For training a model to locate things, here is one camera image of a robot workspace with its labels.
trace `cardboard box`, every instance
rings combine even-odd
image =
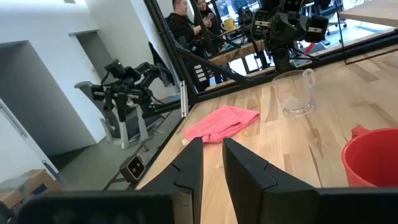
[[[10,210],[16,213],[24,204],[24,196],[18,190],[0,192],[0,201]]]
[[[44,192],[59,192],[61,185],[54,181],[45,170],[30,170],[0,184],[0,191],[10,190],[18,190],[25,199],[28,199]]]
[[[24,176],[29,177],[23,187],[24,195],[32,196],[44,192],[59,192],[62,189],[61,185],[54,181],[45,170],[31,170],[26,172]]]

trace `yellow cup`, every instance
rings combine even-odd
[[[235,27],[234,19],[229,18],[229,19],[224,20],[224,22],[221,24],[221,27],[227,31],[235,30],[236,27]]]

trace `red container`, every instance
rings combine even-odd
[[[358,126],[342,154],[350,187],[398,187],[398,129]]]

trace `pink towel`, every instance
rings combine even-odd
[[[195,137],[202,137],[203,142],[221,142],[224,138],[235,135],[259,118],[258,111],[224,105],[193,127],[186,129],[185,136],[188,141]]]

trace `light wood surface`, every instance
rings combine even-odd
[[[315,187],[347,186],[341,151],[351,129],[398,127],[398,52],[345,65],[317,68],[314,109],[286,117],[271,83],[196,104],[177,129],[138,189],[183,150],[184,130],[221,105],[259,111],[261,118],[233,136],[275,166]],[[201,222],[236,223],[225,181],[221,143],[205,144]]]
[[[340,13],[340,17],[398,27],[398,1],[373,0]]]
[[[256,44],[257,44],[257,49],[259,51],[265,50],[266,46],[264,45],[263,40],[256,41]],[[222,65],[222,64],[231,62],[233,60],[243,58],[243,57],[248,56],[249,54],[253,54],[253,53],[255,53],[254,45],[252,43],[250,43],[250,44],[243,45],[239,49],[236,49],[236,50],[230,51],[228,53],[214,57],[212,59],[209,59],[209,61],[216,65]]]
[[[226,31],[224,31],[222,34],[220,34],[220,36],[222,37],[222,36],[224,36],[224,35],[231,34],[231,33],[233,33],[233,32],[236,32],[236,31],[239,30],[240,28],[241,28],[241,26],[237,26],[235,30],[226,30]]]

